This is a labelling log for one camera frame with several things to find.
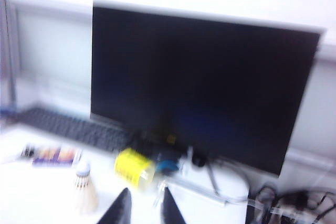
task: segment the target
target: yellow label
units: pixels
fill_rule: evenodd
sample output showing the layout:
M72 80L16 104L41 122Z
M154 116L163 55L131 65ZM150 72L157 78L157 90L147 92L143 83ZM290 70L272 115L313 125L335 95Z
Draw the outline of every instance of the yellow label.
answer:
M120 152L115 160L114 171L138 187L141 173L151 165L153 162L148 158L127 148Z

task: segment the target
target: desk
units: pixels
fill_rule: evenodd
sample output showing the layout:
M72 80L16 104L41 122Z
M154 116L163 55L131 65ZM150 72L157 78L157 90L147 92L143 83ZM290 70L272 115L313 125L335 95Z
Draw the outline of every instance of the desk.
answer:
M138 191L116 176L113 172L116 153L16 124L1 132L0 157L17 153L27 143L81 148L82 156L91 163L91 177L99 197L98 209L87 216L73 212L70 197L75 177L73 168L32 167L30 162L17 161L0 165L0 223L97 223L125 187L132 195L131 223L161 223L160 204L153 207L158 195L157 184L154 182L146 191ZM247 197L248 188L237 174L223 167L214 166L213 170L222 194ZM212 189L206 168L191 166L184 179ZM170 190L188 224L245 223L246 205L223 207L181 187L172 186Z

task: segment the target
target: bottle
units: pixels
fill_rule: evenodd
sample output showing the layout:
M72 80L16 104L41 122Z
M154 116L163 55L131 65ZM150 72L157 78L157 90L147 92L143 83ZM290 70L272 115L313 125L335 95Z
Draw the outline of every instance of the bottle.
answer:
M131 148L119 153L114 171L138 189L145 189L152 182L155 164Z

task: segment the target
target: white desk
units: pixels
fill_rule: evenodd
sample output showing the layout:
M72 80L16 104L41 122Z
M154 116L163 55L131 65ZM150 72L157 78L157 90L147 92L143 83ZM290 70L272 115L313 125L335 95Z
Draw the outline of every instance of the white desk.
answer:
M32 167L27 161L0 165L0 223L97 223L121 190L128 187L132 195L132 223L160 223L160 204L153 207L158 189L153 185L138 191L116 176L113 164L116 153L48 134L17 124L2 130L0 158L20 151L27 143L36 146L75 146L91 163L91 177L99 197L98 209L87 216L72 210L71 194L75 171L72 168ZM220 192L230 197L247 197L244 181L229 169L213 167ZM202 187L211 189L205 168L191 167L185 176ZM246 205L220 206L183 188L170 187L180 211L191 223L244 224Z

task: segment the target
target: shuttlecock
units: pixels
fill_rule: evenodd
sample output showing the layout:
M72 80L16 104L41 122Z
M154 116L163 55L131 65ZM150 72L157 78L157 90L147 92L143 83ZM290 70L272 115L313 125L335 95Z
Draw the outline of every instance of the shuttlecock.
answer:
M81 160L76 167L75 209L80 214L93 212L98 205L97 193L90 178L90 164Z

